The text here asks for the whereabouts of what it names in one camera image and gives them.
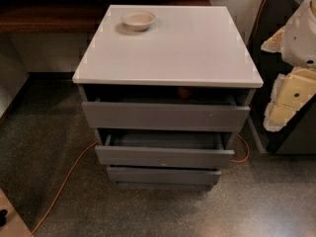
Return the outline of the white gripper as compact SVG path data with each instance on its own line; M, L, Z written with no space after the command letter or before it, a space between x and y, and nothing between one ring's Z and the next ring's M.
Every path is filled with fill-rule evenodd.
M316 94L315 0L304 0L285 26L264 41L261 50L281 52L286 63L297 66L287 75L279 74L265 110L264 128L277 132Z

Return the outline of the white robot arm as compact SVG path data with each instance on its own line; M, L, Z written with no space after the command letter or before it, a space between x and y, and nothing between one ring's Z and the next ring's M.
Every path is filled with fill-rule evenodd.
M277 76L265 110L265 130L277 132L316 94L316 0L304 0L261 50L279 52L292 66Z

